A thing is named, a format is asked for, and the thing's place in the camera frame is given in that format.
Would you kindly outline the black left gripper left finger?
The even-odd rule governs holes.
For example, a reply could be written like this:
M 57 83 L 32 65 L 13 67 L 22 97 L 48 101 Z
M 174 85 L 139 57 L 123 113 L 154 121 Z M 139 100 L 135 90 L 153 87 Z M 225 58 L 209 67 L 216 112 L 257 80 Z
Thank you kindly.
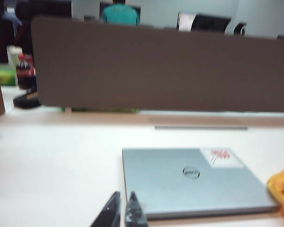
M 91 227 L 119 227 L 120 226 L 120 192 L 114 192 L 103 209 L 90 225 Z

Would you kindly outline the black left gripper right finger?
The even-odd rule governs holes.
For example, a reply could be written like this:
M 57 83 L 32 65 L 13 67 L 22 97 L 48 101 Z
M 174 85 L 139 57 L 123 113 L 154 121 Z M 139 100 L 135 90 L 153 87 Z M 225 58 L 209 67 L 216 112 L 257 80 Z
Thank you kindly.
M 125 209 L 124 224 L 126 227 L 147 227 L 148 221 L 134 191 L 131 192 Z

